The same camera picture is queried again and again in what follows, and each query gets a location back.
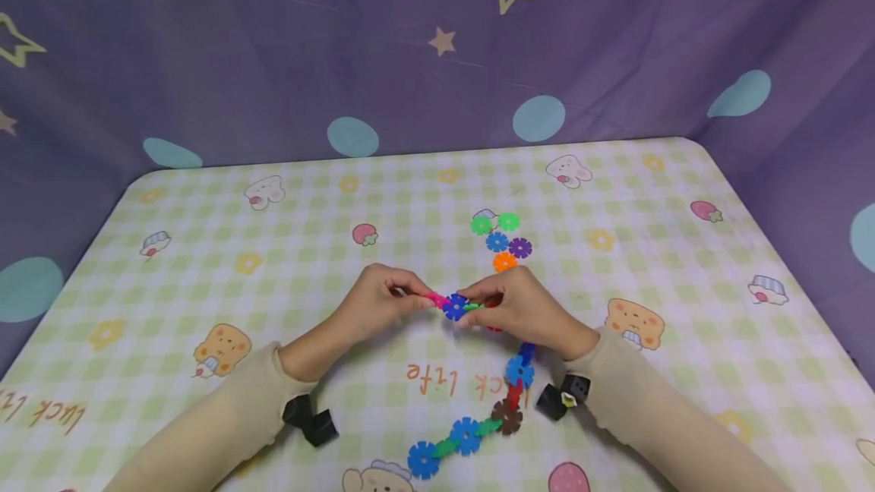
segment beige long sleeve shirt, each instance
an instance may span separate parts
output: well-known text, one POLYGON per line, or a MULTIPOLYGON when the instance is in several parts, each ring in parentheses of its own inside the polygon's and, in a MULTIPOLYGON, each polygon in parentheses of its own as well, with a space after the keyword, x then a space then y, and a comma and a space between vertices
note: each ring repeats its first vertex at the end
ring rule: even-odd
MULTIPOLYGON (((599 427, 632 446, 680 492, 789 492, 735 435, 676 392, 609 330, 567 370, 589 378, 586 406, 599 427)), ((123 465, 104 492, 208 492, 273 442, 284 406, 310 393, 283 373, 270 344, 174 419, 123 465), (191 448, 192 444, 200 445, 191 448)))

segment person's right hand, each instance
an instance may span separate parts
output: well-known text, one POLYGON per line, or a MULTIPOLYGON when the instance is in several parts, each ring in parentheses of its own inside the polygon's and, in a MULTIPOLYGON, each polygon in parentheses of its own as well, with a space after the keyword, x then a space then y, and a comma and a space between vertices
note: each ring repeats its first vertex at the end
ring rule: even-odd
POLYGON ((566 312, 527 267, 515 266, 480 279, 459 294, 480 304, 501 299, 495 307, 462 316, 462 329, 492 326, 505 330, 524 342, 556 350, 565 361, 589 353, 599 341, 599 333, 566 312))

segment purple backdrop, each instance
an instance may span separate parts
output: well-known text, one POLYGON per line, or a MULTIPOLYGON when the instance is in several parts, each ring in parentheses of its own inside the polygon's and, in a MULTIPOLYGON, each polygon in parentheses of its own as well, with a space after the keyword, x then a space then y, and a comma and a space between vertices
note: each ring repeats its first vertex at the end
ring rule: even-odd
POLYGON ((191 165, 145 140, 204 166, 334 158, 355 117, 376 154, 700 141, 871 382, 870 3, 0 0, 0 374, 53 263, 68 277, 129 182, 191 165), (540 95, 557 133, 518 112, 540 95))

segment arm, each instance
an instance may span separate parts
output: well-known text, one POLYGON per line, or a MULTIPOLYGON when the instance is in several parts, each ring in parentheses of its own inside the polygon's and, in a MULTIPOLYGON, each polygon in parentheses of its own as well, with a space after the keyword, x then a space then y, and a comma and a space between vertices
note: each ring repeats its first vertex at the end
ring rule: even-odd
POLYGON ((679 492, 789 492, 756 453, 671 387, 616 333, 590 329, 518 266, 460 291, 496 307, 465 314, 461 327, 495 326, 557 350, 572 374, 589 378, 586 406, 599 427, 632 446, 679 492))
POLYGON ((578 339, 572 374, 591 381, 586 407, 599 427, 632 446, 679 492, 789 492, 753 450, 669 385, 616 333, 578 339))
POLYGON ((167 424, 104 492, 209 492, 283 429, 283 408, 310 393, 353 345, 430 308, 415 274, 371 264, 330 317, 280 348, 249 354, 212 393, 167 424))

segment checkered tablecloth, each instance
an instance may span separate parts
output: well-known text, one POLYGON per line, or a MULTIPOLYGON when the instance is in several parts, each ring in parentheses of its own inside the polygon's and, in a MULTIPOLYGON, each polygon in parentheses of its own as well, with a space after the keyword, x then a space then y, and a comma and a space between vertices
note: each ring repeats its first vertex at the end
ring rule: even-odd
MULTIPOLYGON (((409 268, 445 295, 493 273, 495 254, 470 223, 506 212, 520 218, 508 235, 533 246, 520 262, 577 317, 601 325, 622 303, 660 318, 641 335, 620 329, 795 490, 873 490, 875 468, 857 445, 875 439, 873 392, 708 154, 680 139, 144 176, 0 383, 4 490, 100 490, 232 372, 248 342, 308 330, 367 263, 409 268), (199 355, 217 324, 242 352, 199 355)), ((314 450, 292 434, 223 490, 340 490, 347 469, 404 467, 414 442, 488 416, 517 348, 500 333, 457 332, 437 311, 420 315, 357 348, 316 392, 338 440, 314 450)), ((539 350, 518 434, 490 436, 412 487, 663 486, 585 412, 554 424, 534 409, 561 377, 556 364, 539 350), (565 479, 548 482, 564 462, 586 479, 563 465, 565 479)))

